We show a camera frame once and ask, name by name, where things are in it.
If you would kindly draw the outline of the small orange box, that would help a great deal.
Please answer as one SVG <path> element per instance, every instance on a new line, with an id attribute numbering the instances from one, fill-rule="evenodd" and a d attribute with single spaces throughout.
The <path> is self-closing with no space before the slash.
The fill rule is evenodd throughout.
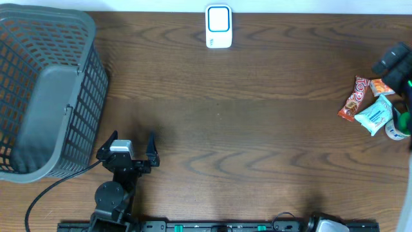
<path id="1" fill-rule="evenodd" d="M 375 97 L 380 95 L 392 95 L 395 91 L 383 83 L 382 79 L 373 79 L 370 81 L 370 88 Z"/>

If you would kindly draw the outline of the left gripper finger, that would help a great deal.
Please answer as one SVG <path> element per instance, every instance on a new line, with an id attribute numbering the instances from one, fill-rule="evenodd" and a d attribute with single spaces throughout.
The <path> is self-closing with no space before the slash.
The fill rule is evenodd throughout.
<path id="1" fill-rule="evenodd" d="M 158 152 L 155 145 L 155 134 L 153 132 L 149 134 L 149 140 L 145 154 L 149 160 L 158 160 Z"/>
<path id="2" fill-rule="evenodd" d="M 103 143 L 103 145 L 98 149 L 97 155 L 107 155 L 110 152 L 110 147 L 112 143 L 118 139 L 118 131 L 115 130 L 109 137 L 109 139 Z"/>

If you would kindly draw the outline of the red chocolate bar wrapper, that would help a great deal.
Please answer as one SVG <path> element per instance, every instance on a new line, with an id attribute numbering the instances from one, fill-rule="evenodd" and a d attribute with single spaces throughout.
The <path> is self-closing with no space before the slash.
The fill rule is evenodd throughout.
<path id="1" fill-rule="evenodd" d="M 371 81 L 369 79 L 358 75 L 355 76 L 353 92 L 347 98 L 344 106 L 338 111 L 338 116 L 350 122 L 355 120 L 355 115 L 364 100 L 368 88 L 370 87 L 370 82 Z"/>

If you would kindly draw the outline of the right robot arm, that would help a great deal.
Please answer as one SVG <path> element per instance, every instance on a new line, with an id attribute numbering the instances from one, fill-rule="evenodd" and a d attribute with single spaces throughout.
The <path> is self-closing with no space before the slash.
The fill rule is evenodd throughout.
<path id="1" fill-rule="evenodd" d="M 382 82 L 402 97 L 401 103 L 411 114 L 411 48 L 405 43 L 391 47 L 372 67 Z M 411 231 L 411 144 L 409 144 L 409 176 L 404 205 L 396 231 Z"/>

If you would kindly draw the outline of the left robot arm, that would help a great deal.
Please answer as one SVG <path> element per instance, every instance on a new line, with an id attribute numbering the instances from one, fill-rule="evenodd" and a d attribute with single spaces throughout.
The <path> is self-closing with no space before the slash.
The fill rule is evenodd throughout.
<path id="1" fill-rule="evenodd" d="M 142 223 L 131 216 L 131 210 L 138 178 L 160 165 L 153 133 L 145 155 L 145 160 L 135 160 L 131 141 L 118 139 L 117 131 L 98 149 L 97 159 L 113 174 L 113 179 L 101 184 L 95 192 L 96 208 L 89 232 L 141 230 Z"/>

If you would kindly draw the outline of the green lid jar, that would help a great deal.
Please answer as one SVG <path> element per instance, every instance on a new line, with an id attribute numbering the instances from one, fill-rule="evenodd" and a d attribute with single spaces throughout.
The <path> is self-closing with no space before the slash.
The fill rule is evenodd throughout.
<path id="1" fill-rule="evenodd" d="M 386 135 L 393 140 L 403 140 L 411 135 L 408 128 L 408 122 L 411 119 L 409 112 L 397 112 L 393 119 L 391 119 L 384 127 Z"/>

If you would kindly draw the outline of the light blue wipes pack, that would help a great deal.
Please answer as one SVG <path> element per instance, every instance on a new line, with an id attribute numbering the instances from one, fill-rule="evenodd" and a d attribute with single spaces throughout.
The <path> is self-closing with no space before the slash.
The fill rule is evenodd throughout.
<path id="1" fill-rule="evenodd" d="M 392 106 L 386 96 L 380 95 L 371 106 L 356 114 L 354 118 L 374 136 L 393 118 Z"/>

